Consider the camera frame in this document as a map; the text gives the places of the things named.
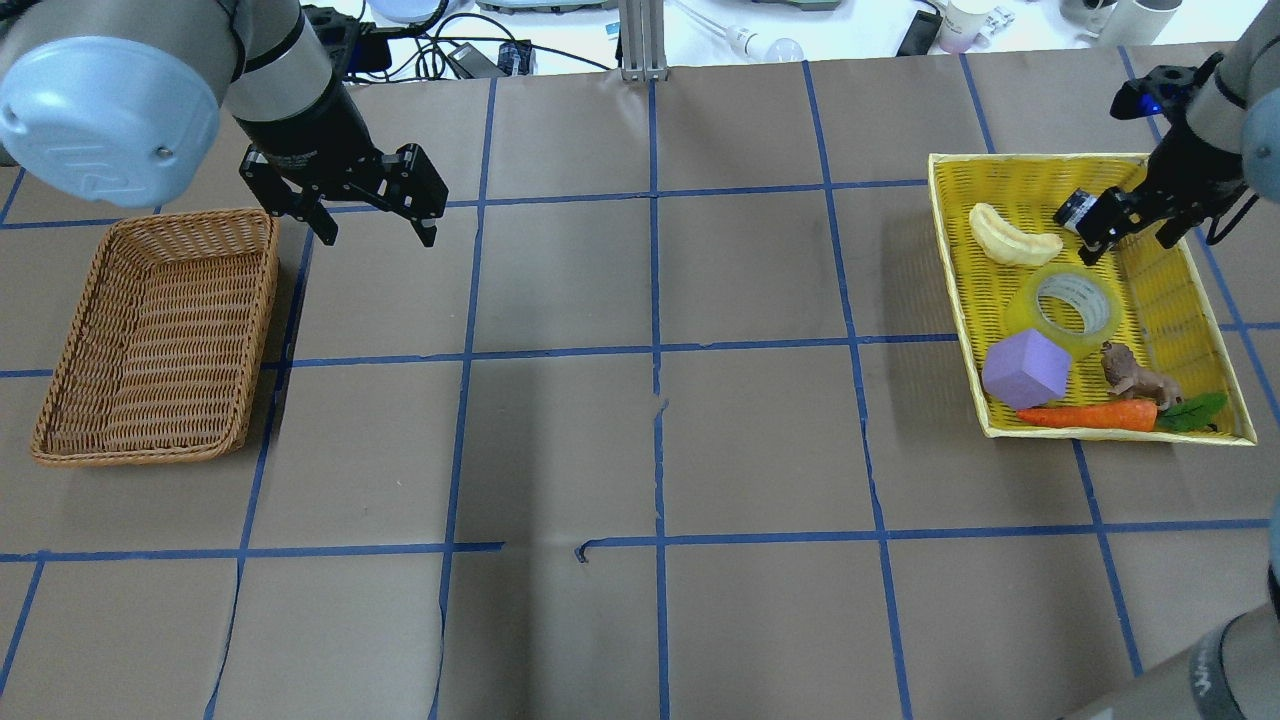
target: tape roll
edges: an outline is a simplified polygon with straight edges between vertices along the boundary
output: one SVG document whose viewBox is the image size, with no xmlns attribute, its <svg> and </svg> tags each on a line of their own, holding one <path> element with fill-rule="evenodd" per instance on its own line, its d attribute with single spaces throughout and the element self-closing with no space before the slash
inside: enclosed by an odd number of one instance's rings
<svg viewBox="0 0 1280 720">
<path fill-rule="evenodd" d="M 1068 329 L 1046 315 L 1041 300 L 1048 297 L 1070 305 L 1084 322 L 1084 329 Z M 1005 325 L 1010 336 L 1036 328 L 1079 360 L 1111 340 L 1120 325 L 1120 297 L 1093 273 L 1057 263 L 1036 270 L 1014 293 L 1005 309 Z"/>
</svg>

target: robotic arm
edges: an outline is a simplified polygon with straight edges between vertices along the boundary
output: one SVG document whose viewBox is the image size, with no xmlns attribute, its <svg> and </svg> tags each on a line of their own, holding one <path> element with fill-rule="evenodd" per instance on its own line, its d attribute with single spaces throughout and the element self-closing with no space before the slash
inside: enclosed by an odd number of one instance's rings
<svg viewBox="0 0 1280 720">
<path fill-rule="evenodd" d="M 321 201 L 364 201 L 434 242 L 444 181 L 417 145 L 374 145 L 297 0 L 0 0 L 0 143 L 49 184 L 168 202 L 225 104 L 252 142 L 241 176 L 271 214 L 332 245 Z"/>
<path fill-rule="evenodd" d="M 1208 242 L 1226 236 L 1256 201 L 1219 232 L 1217 223 L 1252 187 L 1280 202 L 1280 0 L 1268 0 L 1224 58 L 1199 68 L 1161 65 L 1116 94 L 1111 115 L 1133 119 L 1162 113 L 1170 131 L 1151 154 L 1147 178 L 1134 190 L 1101 196 L 1075 191 L 1053 215 L 1084 241 L 1087 265 L 1125 236 L 1166 220 L 1156 231 L 1172 247 L 1189 229 L 1212 219 Z"/>
</svg>

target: purple cube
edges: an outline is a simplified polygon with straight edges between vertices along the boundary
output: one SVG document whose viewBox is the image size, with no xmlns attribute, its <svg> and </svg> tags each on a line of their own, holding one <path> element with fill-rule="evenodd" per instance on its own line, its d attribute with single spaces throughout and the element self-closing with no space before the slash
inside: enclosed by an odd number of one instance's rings
<svg viewBox="0 0 1280 720">
<path fill-rule="evenodd" d="M 982 387 L 1014 410 L 1025 410 L 1066 395 L 1071 355 L 1036 328 L 991 346 L 982 366 Z"/>
</svg>

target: empty basket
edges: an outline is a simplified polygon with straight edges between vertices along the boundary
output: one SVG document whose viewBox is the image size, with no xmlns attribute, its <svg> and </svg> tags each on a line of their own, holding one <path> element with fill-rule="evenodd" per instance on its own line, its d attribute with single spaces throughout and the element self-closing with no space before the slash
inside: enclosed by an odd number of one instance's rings
<svg viewBox="0 0 1280 720">
<path fill-rule="evenodd" d="M 278 241 L 279 223 L 261 210 L 113 224 L 36 423 L 36 461 L 180 462 L 241 447 Z"/>
<path fill-rule="evenodd" d="M 969 210 L 975 202 L 989 202 L 1024 231 L 1057 232 L 1066 240 L 1066 247 L 1055 261 L 1083 266 L 1076 255 L 1080 240 L 1053 224 L 1053 211 L 1078 187 L 1094 195 L 1110 186 L 1132 190 L 1146 177 L 1146 158 L 1129 154 L 929 156 L 938 254 L 946 270 L 947 293 L 978 421 L 988 437 L 1257 445 L 1235 370 L 1187 242 L 1164 250 L 1153 237 L 1158 223 L 1107 252 L 1092 268 L 1093 277 L 1120 297 L 1123 318 L 1114 340 L 1128 345 L 1139 363 L 1176 378 L 1187 397 L 1203 392 L 1228 395 L 1228 406 L 1215 420 L 1217 430 L 1142 433 L 1039 428 L 1023 423 L 1012 409 L 983 392 L 979 368 L 987 350 L 1010 334 L 1004 327 L 1005 306 L 1034 269 L 989 260 L 969 229 Z M 1055 316 L 1055 320 L 1070 325 L 1069 316 Z M 1050 405 L 1107 401 L 1110 396 L 1100 363 L 1098 352 L 1073 363 L 1066 397 Z"/>
</svg>

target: white tabletop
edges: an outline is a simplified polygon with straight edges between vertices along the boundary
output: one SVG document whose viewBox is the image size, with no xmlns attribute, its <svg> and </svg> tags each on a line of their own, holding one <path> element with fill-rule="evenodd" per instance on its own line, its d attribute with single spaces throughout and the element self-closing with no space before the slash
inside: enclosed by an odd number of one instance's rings
<svg viewBox="0 0 1280 720">
<path fill-rule="evenodd" d="M 1236 40 L 1266 0 L 1185 0 L 1165 29 L 1157 45 Z M 800 10 L 791 5 L 751 3 L 745 0 L 685 0 L 698 12 L 724 26 L 745 26 L 764 36 L 791 37 L 804 47 L 809 60 L 849 58 L 887 58 L 897 51 L 902 35 L 919 9 L 928 9 L 922 0 L 842 0 L 835 10 Z M 330 0 L 330 5 L 348 14 L 360 12 L 360 0 Z M 434 8 L 434 1 L 424 0 Z M 1050 50 L 1089 47 L 1083 27 L 1062 19 L 1059 0 L 1002 0 L 1000 6 L 1015 14 L 1014 23 L 992 38 L 988 47 L 973 53 L 1012 50 Z M 474 0 L 451 4 L 449 13 L 477 12 Z M 520 38 L 557 47 L 614 67 L 616 33 L 609 26 L 618 20 L 617 9 L 584 9 L 564 14 L 522 12 L 516 14 L 486 13 L 503 23 Z M 397 24 L 378 17 L 370 8 L 366 19 L 381 26 Z M 681 8 L 668 3 L 664 15 L 667 64 L 728 65 L 746 63 L 733 54 L 723 38 L 694 22 Z M 497 28 L 471 18 L 451 22 L 445 36 L 495 36 Z M 486 55 L 497 58 L 497 42 L 476 44 Z M 397 64 L 411 56 L 413 44 L 397 41 L 393 54 Z M 937 47 L 933 53 L 941 53 Z M 550 53 L 535 53 L 536 74 L 561 74 L 590 70 L 589 65 Z"/>
</svg>

